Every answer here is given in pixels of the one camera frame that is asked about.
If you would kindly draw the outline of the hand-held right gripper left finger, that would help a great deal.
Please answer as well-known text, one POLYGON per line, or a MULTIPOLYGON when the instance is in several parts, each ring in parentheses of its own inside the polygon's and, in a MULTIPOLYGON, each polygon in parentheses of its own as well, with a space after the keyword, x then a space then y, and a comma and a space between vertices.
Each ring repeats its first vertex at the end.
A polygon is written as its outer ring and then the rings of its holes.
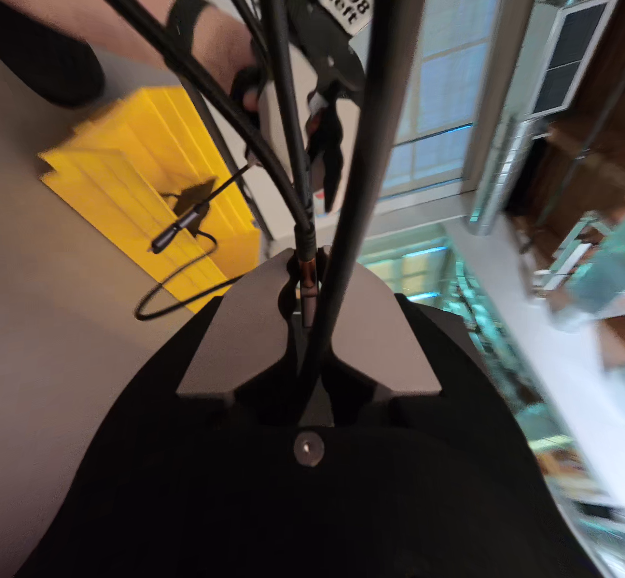
POLYGON ((231 397, 277 363, 287 349, 287 320, 278 297, 291 280, 286 249, 234 283, 222 298, 176 394, 231 397))

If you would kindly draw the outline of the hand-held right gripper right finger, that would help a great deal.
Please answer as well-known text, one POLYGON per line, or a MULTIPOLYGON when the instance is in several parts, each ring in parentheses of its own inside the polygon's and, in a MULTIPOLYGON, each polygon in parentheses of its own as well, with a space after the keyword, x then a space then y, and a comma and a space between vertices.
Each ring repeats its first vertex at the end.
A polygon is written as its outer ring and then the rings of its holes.
POLYGON ((333 355, 374 397, 437 396, 441 385, 393 291, 356 263, 331 336, 333 355))

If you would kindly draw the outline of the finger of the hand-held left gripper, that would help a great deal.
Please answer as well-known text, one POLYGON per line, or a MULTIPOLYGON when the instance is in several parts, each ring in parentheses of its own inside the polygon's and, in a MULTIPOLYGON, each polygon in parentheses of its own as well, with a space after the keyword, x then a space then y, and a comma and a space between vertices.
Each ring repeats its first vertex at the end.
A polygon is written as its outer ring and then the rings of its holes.
POLYGON ((309 94, 307 153, 315 214, 336 214, 347 190, 360 109, 348 98, 309 94))

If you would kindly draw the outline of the thin hub cable grey plug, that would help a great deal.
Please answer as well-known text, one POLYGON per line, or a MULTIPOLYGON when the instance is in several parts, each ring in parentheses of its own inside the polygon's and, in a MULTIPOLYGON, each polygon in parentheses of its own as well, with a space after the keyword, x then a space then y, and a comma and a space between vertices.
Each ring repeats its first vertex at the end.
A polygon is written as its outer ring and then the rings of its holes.
MULTIPOLYGON (((250 164, 250 163, 245 164, 243 168, 239 169, 230 179, 227 179, 224 183, 222 183, 218 188, 216 188, 213 192, 211 192, 208 197, 206 197, 204 200, 199 201, 198 204, 191 206, 185 214, 180 215, 175 223, 170 224, 164 231, 162 231, 152 241, 150 245, 150 252, 153 254, 161 254, 173 242, 173 240, 177 237, 179 233, 181 233, 182 231, 188 231, 193 223, 199 222, 200 214, 205 208, 206 209, 209 208, 211 202, 215 198, 217 198, 222 192, 224 192, 231 184, 238 183, 239 179, 241 179, 243 174, 247 171, 249 171, 251 168, 253 168, 253 164, 250 164)), ((189 268, 191 268, 191 265, 195 265, 196 263, 207 259, 214 252, 216 252, 216 250, 218 249, 217 240, 213 235, 207 233, 205 233, 204 236, 207 237, 213 243, 212 250, 207 253, 200 254, 199 256, 191 259, 189 262, 185 263, 184 265, 175 270, 163 281, 157 283, 157 286, 154 286, 145 296, 143 296, 143 298, 139 301, 136 308, 134 309, 133 315, 136 320, 151 322, 151 320, 155 320, 158 318, 171 315, 175 311, 186 308, 189 305, 196 301, 199 301, 200 299, 204 299, 214 292, 221 291, 226 287, 230 287, 236 283, 239 280, 243 278, 243 274, 241 274, 239 277, 224 280, 223 282, 217 283, 216 286, 205 289, 204 291, 196 293, 187 299, 169 305, 166 308, 161 308, 157 311, 151 311, 149 314, 144 311, 148 304, 151 302, 153 298, 162 289, 164 289, 166 283, 177 278, 185 270, 188 270, 189 268)))

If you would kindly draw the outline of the yellow plastic bin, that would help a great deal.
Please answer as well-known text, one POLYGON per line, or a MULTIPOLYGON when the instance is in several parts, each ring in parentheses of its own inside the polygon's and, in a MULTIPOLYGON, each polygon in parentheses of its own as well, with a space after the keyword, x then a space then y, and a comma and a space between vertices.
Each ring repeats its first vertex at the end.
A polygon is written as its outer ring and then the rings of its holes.
POLYGON ((180 85, 142 88, 89 117, 39 154, 41 181, 157 282, 185 263, 164 289, 181 301, 259 264, 261 231, 241 189, 218 195, 198 236, 182 231, 161 253, 152 240, 231 177, 180 85))

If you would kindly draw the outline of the person's left hand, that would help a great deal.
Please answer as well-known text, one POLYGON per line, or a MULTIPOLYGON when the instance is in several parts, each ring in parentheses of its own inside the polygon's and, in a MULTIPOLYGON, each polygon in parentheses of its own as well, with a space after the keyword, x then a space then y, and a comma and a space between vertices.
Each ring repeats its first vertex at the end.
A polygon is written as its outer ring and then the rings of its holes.
POLYGON ((205 7, 197 19, 191 55, 227 96, 240 72, 258 66, 249 29, 215 6, 205 7))

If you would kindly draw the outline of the large glass window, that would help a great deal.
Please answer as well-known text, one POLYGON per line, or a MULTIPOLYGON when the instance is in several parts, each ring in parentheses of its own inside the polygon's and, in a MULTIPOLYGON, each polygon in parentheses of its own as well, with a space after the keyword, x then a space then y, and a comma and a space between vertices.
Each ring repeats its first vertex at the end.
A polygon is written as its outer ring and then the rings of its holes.
POLYGON ((381 196, 459 180, 498 0, 426 0, 381 196))

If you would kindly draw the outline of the black wrist band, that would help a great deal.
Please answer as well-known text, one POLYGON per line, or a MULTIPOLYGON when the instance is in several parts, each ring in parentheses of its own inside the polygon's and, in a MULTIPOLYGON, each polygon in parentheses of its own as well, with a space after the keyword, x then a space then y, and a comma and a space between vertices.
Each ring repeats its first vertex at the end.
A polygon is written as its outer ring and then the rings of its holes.
POLYGON ((211 6, 213 3, 207 0, 175 0, 169 9, 167 34, 176 46, 188 55, 191 54, 198 19, 211 6))

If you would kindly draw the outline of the silver ventilation ducts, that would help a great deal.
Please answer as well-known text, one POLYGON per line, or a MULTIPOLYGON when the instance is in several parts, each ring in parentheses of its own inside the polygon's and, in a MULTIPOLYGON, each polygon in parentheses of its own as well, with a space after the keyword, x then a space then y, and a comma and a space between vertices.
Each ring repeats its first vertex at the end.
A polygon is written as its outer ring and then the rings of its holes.
POLYGON ((497 126, 493 128, 489 150, 485 152, 483 174, 479 183, 475 184, 473 205, 467 215, 468 231, 474 235, 483 236, 491 233, 526 164, 534 141, 543 137, 547 120, 569 110, 577 97, 578 91, 570 107, 563 111, 539 118, 532 118, 527 115, 528 98, 535 87, 534 72, 538 66, 542 53, 542 49, 538 48, 538 36, 542 33, 547 36, 551 25, 543 10, 544 3, 561 7, 578 1, 580 0, 533 0, 528 13, 524 15, 521 19, 519 47, 511 64, 511 74, 506 80, 508 88, 502 100, 497 126))

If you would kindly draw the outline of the white air vent grille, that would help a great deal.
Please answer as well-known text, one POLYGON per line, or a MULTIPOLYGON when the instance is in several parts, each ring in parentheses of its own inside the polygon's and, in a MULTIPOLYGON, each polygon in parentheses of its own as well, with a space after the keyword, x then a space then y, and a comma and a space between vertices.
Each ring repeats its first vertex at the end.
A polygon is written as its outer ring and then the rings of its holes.
POLYGON ((527 102, 530 118, 570 107, 618 1, 580 0, 561 7, 544 3, 551 25, 547 36, 538 36, 542 53, 527 102))

